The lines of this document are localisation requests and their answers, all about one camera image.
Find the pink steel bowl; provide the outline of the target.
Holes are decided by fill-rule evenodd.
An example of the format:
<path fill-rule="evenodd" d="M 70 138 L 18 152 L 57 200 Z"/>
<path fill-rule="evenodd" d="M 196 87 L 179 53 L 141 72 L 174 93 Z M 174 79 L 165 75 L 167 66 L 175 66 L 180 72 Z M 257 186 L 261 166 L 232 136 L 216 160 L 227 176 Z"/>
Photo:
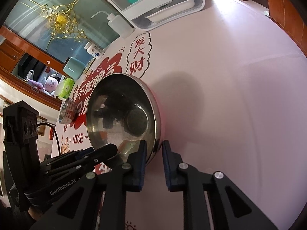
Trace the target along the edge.
<path fill-rule="evenodd" d="M 154 92 L 141 79 L 115 73 L 104 77 L 94 88 L 86 111 L 86 128 L 94 149 L 107 144 L 117 147 L 115 156 L 104 163 L 114 168 L 147 143 L 146 163 L 160 150 L 164 118 Z"/>

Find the pink plush toy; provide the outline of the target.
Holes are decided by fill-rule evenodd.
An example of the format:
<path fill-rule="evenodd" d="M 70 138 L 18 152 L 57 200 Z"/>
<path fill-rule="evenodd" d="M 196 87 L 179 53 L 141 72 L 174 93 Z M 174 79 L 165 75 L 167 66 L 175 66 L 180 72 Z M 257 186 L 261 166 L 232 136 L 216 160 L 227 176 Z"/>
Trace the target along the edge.
<path fill-rule="evenodd" d="M 36 90 L 53 97 L 55 95 L 55 90 L 59 85 L 56 78 L 49 76 L 44 79 L 43 83 L 34 80 L 28 80 L 28 83 Z"/>

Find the pink cartoon tablecloth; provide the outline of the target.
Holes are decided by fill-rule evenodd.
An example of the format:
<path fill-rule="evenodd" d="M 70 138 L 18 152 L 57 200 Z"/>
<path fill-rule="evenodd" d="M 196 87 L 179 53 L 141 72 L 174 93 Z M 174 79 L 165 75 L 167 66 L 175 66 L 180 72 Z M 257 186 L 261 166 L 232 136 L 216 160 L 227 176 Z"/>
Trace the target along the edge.
<path fill-rule="evenodd" d="M 109 45 L 71 97 L 85 112 L 105 76 L 127 73 L 156 94 L 171 149 L 228 176 L 279 229 L 306 205 L 306 57 L 238 0 Z"/>

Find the white pill bottle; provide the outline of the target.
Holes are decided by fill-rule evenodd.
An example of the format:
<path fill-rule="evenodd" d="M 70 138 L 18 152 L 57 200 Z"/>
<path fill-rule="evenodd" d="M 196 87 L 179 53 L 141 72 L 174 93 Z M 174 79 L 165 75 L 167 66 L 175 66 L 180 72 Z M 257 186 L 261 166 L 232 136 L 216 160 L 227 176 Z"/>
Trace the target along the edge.
<path fill-rule="evenodd" d="M 87 42 L 84 46 L 84 49 L 89 55 L 91 55 L 97 60 L 104 55 L 104 50 L 92 42 Z"/>

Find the clear squeeze bottle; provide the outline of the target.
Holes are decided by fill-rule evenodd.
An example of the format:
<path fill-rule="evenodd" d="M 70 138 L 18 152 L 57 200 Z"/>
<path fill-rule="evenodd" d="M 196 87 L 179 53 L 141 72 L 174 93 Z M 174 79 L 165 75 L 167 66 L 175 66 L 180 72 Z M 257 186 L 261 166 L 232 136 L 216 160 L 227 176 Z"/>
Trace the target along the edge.
<path fill-rule="evenodd" d="M 105 14 L 109 27 L 124 39 L 134 32 L 134 28 L 121 15 L 109 14 L 108 12 L 101 10 L 93 14 L 91 19 L 98 14 Z"/>

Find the glass sliding door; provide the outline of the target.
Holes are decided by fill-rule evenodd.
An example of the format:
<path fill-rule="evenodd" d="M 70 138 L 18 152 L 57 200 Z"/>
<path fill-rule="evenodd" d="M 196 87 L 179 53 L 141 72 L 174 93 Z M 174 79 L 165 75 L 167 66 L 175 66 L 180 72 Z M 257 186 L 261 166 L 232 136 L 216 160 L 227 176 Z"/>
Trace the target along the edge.
<path fill-rule="evenodd" d="M 104 11 L 115 13 L 106 0 L 18 0 L 1 27 L 1 36 L 17 53 L 2 66 L 13 70 L 24 53 L 60 73 L 70 57 L 88 63 L 86 43 L 104 49 L 119 37 Z"/>

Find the wooden cabinet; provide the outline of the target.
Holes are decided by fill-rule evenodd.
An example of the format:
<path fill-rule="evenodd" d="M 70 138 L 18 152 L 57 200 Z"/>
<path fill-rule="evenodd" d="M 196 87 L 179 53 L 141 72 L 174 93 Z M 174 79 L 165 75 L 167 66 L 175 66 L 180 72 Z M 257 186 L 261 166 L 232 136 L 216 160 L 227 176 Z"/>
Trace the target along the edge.
<path fill-rule="evenodd" d="M 306 54 L 306 0 L 253 0 L 269 9 L 270 18 Z"/>

